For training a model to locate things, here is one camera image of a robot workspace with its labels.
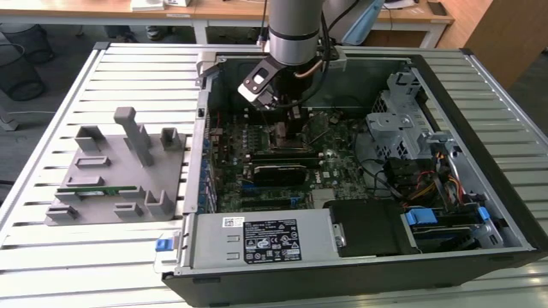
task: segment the green circuit board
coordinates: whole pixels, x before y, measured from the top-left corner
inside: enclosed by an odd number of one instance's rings
[[[367,191],[358,163],[353,157],[351,141],[358,119],[338,119],[334,111],[314,112],[302,127],[303,146],[298,152],[321,153],[319,167],[306,170],[302,185],[255,187],[246,174],[245,155],[275,153],[269,140],[270,126],[230,123],[222,127],[214,157],[217,212],[275,210],[277,202],[290,200],[290,209],[313,209],[313,191],[331,189],[334,200],[365,199]],[[261,203],[261,207],[247,204]]]

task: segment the blue tab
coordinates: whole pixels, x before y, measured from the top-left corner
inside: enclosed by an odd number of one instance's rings
[[[407,219],[407,224],[410,226],[425,223],[437,223],[437,218],[431,209],[411,209],[405,214],[405,218]]]
[[[405,213],[405,218],[406,218],[407,224],[409,224],[410,226],[413,226],[413,225],[417,224],[417,221],[414,220],[414,216],[413,216],[413,213],[411,213],[411,212],[406,212],[406,213]]]
[[[290,207],[294,207],[297,205],[299,197],[290,197],[289,200],[290,200]]]
[[[489,215],[489,212],[486,211],[486,208],[479,207],[479,208],[477,209],[477,212],[479,213],[479,216],[481,216],[482,221],[489,220],[490,215]]]
[[[155,252],[167,252],[173,250],[173,239],[155,240]]]

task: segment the motherboard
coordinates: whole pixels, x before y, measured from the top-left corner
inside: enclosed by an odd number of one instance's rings
[[[233,117],[218,124],[211,130],[215,211],[319,209],[330,200],[366,199],[370,194],[353,151],[359,127],[362,119],[346,118],[338,110],[310,111],[299,134],[302,147],[277,148],[266,121],[255,125]],[[297,169],[289,177],[302,180],[297,185],[289,179],[281,179],[287,185],[255,185],[257,165],[265,170]]]

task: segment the gray floor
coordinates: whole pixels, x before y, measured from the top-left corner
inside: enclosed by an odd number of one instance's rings
[[[94,42],[109,40],[101,26],[85,26],[82,28],[85,34],[81,37],[75,37],[78,26],[50,25],[43,28],[47,31],[49,43],[55,52],[55,59],[37,66],[47,91],[38,98],[26,102],[10,101],[0,92],[0,105],[9,112],[54,111],[70,88]],[[131,26],[131,30],[135,39],[141,43],[150,43],[145,36],[143,27]],[[251,33],[247,33],[246,29],[217,28],[209,32],[207,39],[214,44],[253,44],[254,41],[247,36],[251,36]],[[191,29],[189,27],[177,28],[174,34],[169,35],[161,42],[194,43]],[[542,119],[548,112],[546,85],[548,56],[542,55],[509,92],[545,133],[548,133],[548,122]],[[18,130],[15,132],[0,130],[0,179],[2,180],[14,180],[17,178],[51,115],[15,114],[13,117],[19,123]],[[0,185],[0,200],[5,198],[7,189],[7,186]]]

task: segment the power supply label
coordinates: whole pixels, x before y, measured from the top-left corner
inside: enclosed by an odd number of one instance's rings
[[[299,261],[297,220],[246,221],[242,224],[247,264]]]

